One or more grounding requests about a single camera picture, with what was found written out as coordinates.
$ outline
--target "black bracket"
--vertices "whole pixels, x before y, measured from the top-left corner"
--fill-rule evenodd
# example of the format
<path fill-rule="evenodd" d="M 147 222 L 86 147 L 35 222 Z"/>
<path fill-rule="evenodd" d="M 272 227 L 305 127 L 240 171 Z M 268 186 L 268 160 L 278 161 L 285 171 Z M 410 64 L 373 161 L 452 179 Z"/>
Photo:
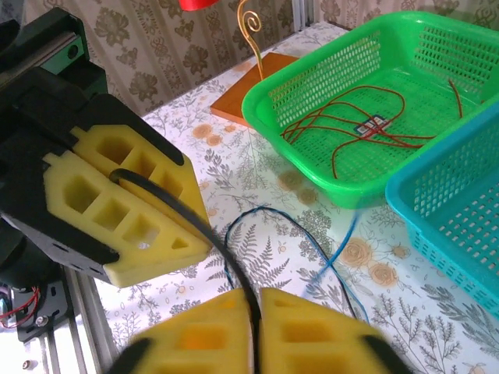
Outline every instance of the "black bracket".
<path fill-rule="evenodd" d="M 13 308 L 25 304 L 32 296 L 32 291 L 14 291 Z M 32 302 L 29 307 L 16 313 L 16 320 L 20 321 L 25 318 L 34 307 L 35 303 Z M 53 330 L 72 314 L 73 304 L 71 303 L 67 280 L 64 271 L 59 267 L 56 275 L 40 287 L 37 311 L 32 318 L 17 327 L 17 337 L 25 343 L 49 330 Z"/>

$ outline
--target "red object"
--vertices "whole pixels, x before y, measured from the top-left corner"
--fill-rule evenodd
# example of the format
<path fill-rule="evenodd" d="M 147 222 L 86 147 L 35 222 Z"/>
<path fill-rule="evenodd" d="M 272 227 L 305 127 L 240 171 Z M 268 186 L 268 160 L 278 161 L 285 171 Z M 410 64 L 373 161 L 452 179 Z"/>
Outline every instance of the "red object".
<path fill-rule="evenodd" d="M 200 10 L 213 5 L 218 0 L 179 0 L 183 10 Z"/>

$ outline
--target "green plastic basket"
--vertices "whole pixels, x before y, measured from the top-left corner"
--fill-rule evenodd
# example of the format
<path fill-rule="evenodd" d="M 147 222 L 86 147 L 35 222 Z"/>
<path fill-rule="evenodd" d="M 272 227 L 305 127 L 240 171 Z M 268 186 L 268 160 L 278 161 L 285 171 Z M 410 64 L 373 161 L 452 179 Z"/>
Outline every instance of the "green plastic basket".
<path fill-rule="evenodd" d="M 333 203 L 350 209 L 372 206 L 383 201 L 386 183 L 398 169 L 499 98 L 498 63 L 496 31 L 426 12 L 395 12 L 369 21 L 258 83 L 246 95 L 242 112 L 248 123 Z M 449 80 L 458 89 L 463 119 Z M 308 129 L 290 144 L 281 134 L 330 99 L 359 85 L 395 90 L 405 98 L 405 111 L 386 132 L 435 138 L 404 139 L 426 144 L 419 149 L 366 141 L 344 146 L 335 158 L 335 178 L 331 154 L 354 138 Z M 342 101 L 383 118 L 392 118 L 402 106 L 395 94 L 374 89 L 355 90 Z M 357 122 L 367 120 L 347 105 L 331 106 L 324 113 Z M 349 132 L 356 127 L 329 118 L 319 118 L 315 125 Z M 382 135 L 371 139 L 393 143 Z"/>

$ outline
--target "yellow foam pad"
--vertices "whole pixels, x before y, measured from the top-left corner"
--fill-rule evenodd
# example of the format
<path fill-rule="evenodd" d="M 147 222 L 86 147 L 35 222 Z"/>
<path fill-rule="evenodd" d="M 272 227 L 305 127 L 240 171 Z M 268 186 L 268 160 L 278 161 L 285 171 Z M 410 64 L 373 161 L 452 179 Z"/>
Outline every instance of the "yellow foam pad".
<path fill-rule="evenodd" d="M 118 287 L 203 261 L 211 246 L 72 152 L 47 155 L 47 210 L 119 254 L 104 265 Z"/>
<path fill-rule="evenodd" d="M 249 374 L 249 321 L 241 289 L 189 309 L 133 338 L 152 346 L 132 374 Z"/>
<path fill-rule="evenodd" d="M 360 339 L 369 325 L 275 288 L 261 290 L 262 374 L 388 374 Z"/>
<path fill-rule="evenodd" d="M 127 125 L 95 125 L 88 132 L 74 128 L 71 133 L 79 139 L 73 147 L 75 153 L 106 177 L 116 168 L 135 171 L 169 191 L 209 223 L 188 157 L 184 156 L 184 165 L 178 166 Z M 208 243 L 195 227 L 158 198 L 132 183 L 122 181 L 120 185 Z"/>

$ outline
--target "blue cable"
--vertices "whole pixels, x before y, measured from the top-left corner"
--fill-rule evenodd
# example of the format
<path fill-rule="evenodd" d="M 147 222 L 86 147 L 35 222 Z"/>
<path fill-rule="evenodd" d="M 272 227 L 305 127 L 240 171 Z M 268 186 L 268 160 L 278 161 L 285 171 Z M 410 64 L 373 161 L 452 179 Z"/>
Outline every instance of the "blue cable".
<path fill-rule="evenodd" d="M 320 272 L 318 273 L 316 278 L 314 280 L 312 280 L 312 284 L 315 282 L 318 282 L 322 278 L 322 276 L 326 273 L 327 269 L 333 267 L 333 262 L 336 261 L 336 259 L 338 259 L 338 257 L 342 254 L 343 250 L 345 249 L 346 245 L 349 243 L 350 238 L 352 237 L 353 231 L 355 230 L 355 228 L 357 226 L 357 221 L 359 220 L 360 215 L 361 215 L 361 213 L 355 212 L 355 214 L 352 218 L 352 223 L 350 224 L 349 230 L 347 231 L 346 236 L 343 239 L 343 242 L 340 244 L 340 246 L 338 247 L 338 250 L 334 253 L 334 255 L 330 259 L 324 260 L 324 261 L 326 261 L 326 265 L 324 265 L 324 267 L 320 270 Z"/>
<path fill-rule="evenodd" d="M 319 256 L 326 263 L 326 266 L 318 273 L 318 275 L 316 276 L 316 278 L 314 280 L 312 280 L 311 284 L 313 284 L 314 282 L 318 281 L 320 279 L 320 277 L 322 275 L 324 275 L 324 273 L 326 272 L 327 268 L 330 267 L 333 270 L 334 275 L 342 283 L 342 286 L 346 290 L 347 294 L 350 294 L 352 296 L 353 300 L 362 309 L 362 311 L 364 313 L 364 316 L 365 316 L 365 319 L 369 323 L 369 317 L 367 316 L 366 309 L 364 308 L 364 306 L 362 305 L 362 303 L 360 302 L 360 300 L 352 292 L 352 290 L 350 289 L 350 287 L 346 284 L 346 282 L 344 282 L 342 280 L 341 276 L 338 274 L 338 272 L 336 271 L 336 269 L 333 267 L 333 262 L 342 254 L 343 249 L 345 249 L 347 243 L 349 242 L 350 238 L 352 237 L 352 233 L 353 233 L 353 231 L 354 231 L 354 229 L 355 229 L 355 227 L 357 225 L 357 220 L 360 217 L 360 213 L 357 213 L 357 212 L 355 213 L 355 215 L 354 215 L 354 217 L 352 219 L 352 223 L 350 224 L 350 228 L 349 228 L 349 230 L 347 232 L 347 235 L 345 236 L 345 238 L 343 239 L 343 242 L 338 247 L 338 250 L 334 253 L 334 255 L 330 259 L 327 258 L 326 253 L 324 252 L 324 250 L 322 249 L 322 247 L 320 246 L 320 244 L 317 242 L 317 240 L 304 227 L 302 227 L 300 224 L 298 224 L 298 222 L 296 222 L 294 219 L 292 219 L 291 216 L 289 216 L 289 214 L 287 214 L 286 212 L 283 212 L 281 210 L 277 210 L 275 208 L 270 208 L 269 206 L 258 206 L 256 208 L 248 210 L 248 211 L 242 213 L 235 221 L 233 221 L 228 226 L 227 231 L 225 232 L 225 240 L 224 240 L 224 246 L 225 246 L 225 248 L 228 247 L 228 239 L 230 237 L 232 229 L 239 222 L 241 222 L 242 219 L 245 216 L 247 216 L 248 214 L 257 213 L 260 210 L 267 210 L 267 211 L 270 211 L 272 213 L 279 214 L 279 215 L 283 216 L 284 218 L 286 218 L 288 221 L 290 221 L 292 224 L 294 224 L 296 227 L 298 227 L 300 230 L 303 231 L 303 233 L 305 234 L 305 236 L 312 243 L 312 246 L 317 250 L 317 253 L 319 254 Z M 228 264 L 225 261 L 224 261 L 224 272 L 225 272 L 225 275 L 227 276 L 227 280 L 228 280 L 228 283 L 229 283 L 231 289 L 234 289 L 234 282 L 232 280 L 232 276 L 231 276 L 230 272 L 228 271 Z"/>

